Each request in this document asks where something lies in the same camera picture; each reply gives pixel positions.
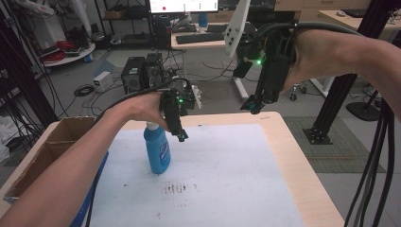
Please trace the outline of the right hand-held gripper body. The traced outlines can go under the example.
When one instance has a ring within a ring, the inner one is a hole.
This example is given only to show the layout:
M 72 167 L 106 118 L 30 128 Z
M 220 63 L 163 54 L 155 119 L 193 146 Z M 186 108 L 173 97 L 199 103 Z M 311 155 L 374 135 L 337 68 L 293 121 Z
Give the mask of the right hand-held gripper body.
M 254 92 L 255 101 L 266 104 L 278 100 L 294 57 L 291 30 L 295 22 L 269 23 L 251 34 L 245 32 L 251 0 L 239 0 L 235 12 L 224 31 L 226 54 L 236 57 L 238 65 L 234 78 L 244 78 L 253 64 L 261 66 Z

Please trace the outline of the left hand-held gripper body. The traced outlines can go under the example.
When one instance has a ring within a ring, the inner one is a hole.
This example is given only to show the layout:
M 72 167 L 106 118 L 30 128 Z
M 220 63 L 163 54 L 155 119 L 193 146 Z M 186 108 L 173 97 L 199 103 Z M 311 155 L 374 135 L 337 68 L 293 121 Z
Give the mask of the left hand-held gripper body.
M 185 134 L 181 117 L 193 110 L 195 105 L 201 107 L 201 93 L 198 87 L 188 79 L 174 78 L 159 87 L 161 94 L 160 110 L 165 116 L 167 128 L 171 134 Z

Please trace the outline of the blue plastic bottle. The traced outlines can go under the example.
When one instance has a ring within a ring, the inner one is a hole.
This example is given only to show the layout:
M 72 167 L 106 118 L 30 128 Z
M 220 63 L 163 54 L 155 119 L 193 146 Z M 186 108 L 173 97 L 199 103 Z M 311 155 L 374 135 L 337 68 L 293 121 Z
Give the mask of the blue plastic bottle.
M 148 122 L 144 130 L 144 139 L 151 171 L 163 174 L 170 164 L 170 149 L 165 130 L 158 124 Z

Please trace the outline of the white table mat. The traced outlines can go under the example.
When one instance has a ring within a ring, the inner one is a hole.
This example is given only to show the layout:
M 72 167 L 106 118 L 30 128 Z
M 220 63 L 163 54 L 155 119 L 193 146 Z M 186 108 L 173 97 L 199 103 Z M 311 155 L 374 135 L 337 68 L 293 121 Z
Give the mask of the white table mat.
M 120 131 L 96 188 L 90 227 L 305 227 L 258 124 L 187 128 L 151 172 L 143 133 Z

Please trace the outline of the white-legged office desk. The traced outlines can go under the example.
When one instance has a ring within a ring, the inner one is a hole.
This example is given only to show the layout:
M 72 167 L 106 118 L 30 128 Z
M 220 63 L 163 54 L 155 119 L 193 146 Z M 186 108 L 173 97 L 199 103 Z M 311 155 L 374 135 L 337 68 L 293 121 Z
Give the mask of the white-legged office desk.
M 197 43 L 182 43 L 180 37 L 194 37 L 194 36 L 201 36 L 201 37 L 206 37 L 206 34 L 213 34 L 217 35 L 217 33 L 210 33 L 206 32 L 207 28 L 204 29 L 204 27 L 199 27 L 195 24 L 191 24 L 191 26 L 194 26 L 196 28 L 196 31 L 192 32 L 177 32 L 171 33 L 171 40 L 170 40 L 170 46 L 173 50 L 179 50 L 182 53 L 182 61 L 183 61 L 183 76 L 186 78 L 188 76 L 188 59 L 187 59 L 187 50 L 197 50 L 200 51 L 202 49 L 206 48 L 220 48 L 222 49 L 225 45 L 223 40 L 213 40 L 213 41 L 206 41 L 206 42 L 197 42 Z M 239 92 L 241 100 L 245 100 L 246 98 L 249 97 L 241 79 L 238 78 L 232 78 L 232 81 L 234 82 L 234 85 L 236 89 Z

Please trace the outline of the black computer tower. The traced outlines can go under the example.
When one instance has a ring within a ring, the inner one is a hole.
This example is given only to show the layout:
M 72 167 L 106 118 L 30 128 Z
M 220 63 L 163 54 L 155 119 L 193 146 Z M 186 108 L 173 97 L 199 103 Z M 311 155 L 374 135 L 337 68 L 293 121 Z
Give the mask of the black computer tower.
M 144 72 L 144 57 L 129 57 L 121 73 L 126 94 L 140 91 L 143 88 L 141 76 Z

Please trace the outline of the black keyboard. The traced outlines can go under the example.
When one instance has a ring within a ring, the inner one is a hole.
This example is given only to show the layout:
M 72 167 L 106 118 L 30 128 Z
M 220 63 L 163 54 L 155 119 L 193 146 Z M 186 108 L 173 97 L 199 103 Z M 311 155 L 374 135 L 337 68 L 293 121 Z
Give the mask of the black keyboard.
M 181 35 L 176 37 L 177 44 L 195 44 L 214 41 L 223 41 L 224 35 L 221 33 L 199 33 L 190 35 Z

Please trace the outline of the small white box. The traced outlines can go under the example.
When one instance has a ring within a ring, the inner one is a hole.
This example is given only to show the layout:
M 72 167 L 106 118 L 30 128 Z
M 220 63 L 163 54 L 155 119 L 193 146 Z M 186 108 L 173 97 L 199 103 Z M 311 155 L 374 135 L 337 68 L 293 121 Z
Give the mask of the small white box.
M 112 74 L 108 71 L 102 72 L 94 78 L 94 85 L 98 92 L 105 92 L 113 85 Z

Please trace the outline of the computer monitor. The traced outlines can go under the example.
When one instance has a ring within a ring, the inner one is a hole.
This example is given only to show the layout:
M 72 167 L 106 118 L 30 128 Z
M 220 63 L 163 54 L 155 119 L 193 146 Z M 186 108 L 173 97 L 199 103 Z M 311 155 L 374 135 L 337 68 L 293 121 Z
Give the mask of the computer monitor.
M 151 13 L 216 12 L 218 0 L 149 0 Z

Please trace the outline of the grey floor mat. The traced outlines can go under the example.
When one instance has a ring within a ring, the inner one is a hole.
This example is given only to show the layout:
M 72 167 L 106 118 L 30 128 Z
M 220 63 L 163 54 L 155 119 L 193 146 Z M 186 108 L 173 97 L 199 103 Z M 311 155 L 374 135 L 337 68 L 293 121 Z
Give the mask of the grey floor mat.
M 337 117 L 328 133 L 329 143 L 312 144 L 305 132 L 315 121 L 313 116 L 285 116 L 289 130 L 316 173 L 362 173 L 369 151 Z

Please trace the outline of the light wooden desk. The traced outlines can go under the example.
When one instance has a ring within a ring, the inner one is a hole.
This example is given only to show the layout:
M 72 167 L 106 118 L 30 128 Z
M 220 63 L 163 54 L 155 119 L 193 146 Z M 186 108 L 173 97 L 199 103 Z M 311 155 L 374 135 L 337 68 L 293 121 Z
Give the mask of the light wooden desk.
M 361 18 L 354 18 L 349 15 L 339 16 L 337 12 L 337 10 L 320 10 L 318 12 L 318 15 L 322 16 L 324 19 L 327 19 L 329 23 L 346 26 L 353 30 L 358 29 L 359 25 L 362 22 Z M 401 19 L 395 20 L 392 24 L 387 23 L 384 26 L 383 30 L 380 32 L 378 38 L 380 40 L 392 42 L 399 31 L 401 31 Z

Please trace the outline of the black round stand base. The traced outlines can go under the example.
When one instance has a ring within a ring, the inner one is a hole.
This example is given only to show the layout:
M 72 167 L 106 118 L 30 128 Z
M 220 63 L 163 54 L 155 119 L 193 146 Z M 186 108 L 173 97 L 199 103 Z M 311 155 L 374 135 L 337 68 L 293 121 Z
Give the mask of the black round stand base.
M 367 102 L 354 102 L 346 105 L 346 109 L 356 118 L 363 121 L 376 121 L 379 118 L 379 110 L 375 108 L 374 102 L 378 91 L 374 91 Z

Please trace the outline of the brown cardboard box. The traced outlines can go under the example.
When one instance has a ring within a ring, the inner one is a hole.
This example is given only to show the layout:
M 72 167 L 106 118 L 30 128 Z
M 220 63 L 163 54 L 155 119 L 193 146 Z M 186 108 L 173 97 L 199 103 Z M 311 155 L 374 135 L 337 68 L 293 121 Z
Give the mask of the brown cardboard box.
M 52 123 L 0 190 L 2 199 L 13 204 L 24 191 L 62 154 L 79 140 L 95 119 L 92 116 L 66 117 Z

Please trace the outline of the black metal rack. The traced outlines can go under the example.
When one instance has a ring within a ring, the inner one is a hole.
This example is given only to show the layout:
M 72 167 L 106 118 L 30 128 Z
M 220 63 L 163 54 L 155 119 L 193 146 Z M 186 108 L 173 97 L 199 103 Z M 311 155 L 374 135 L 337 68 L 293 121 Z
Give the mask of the black metal rack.
M 30 60 L 22 44 L 7 24 L 6 15 L 0 9 L 0 69 L 8 72 L 40 123 L 47 128 L 59 119 L 35 79 L 29 64 Z

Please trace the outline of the black metal frame post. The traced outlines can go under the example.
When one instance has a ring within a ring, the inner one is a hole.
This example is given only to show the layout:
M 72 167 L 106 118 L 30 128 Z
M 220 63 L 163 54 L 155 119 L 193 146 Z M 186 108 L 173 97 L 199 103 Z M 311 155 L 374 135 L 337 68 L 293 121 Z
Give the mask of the black metal frame post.
M 391 15 L 401 9 L 401 0 L 371 0 L 365 11 L 358 33 L 369 38 L 378 38 Z M 329 143 L 328 133 L 357 76 L 335 78 L 325 102 L 312 127 L 305 132 L 312 144 Z

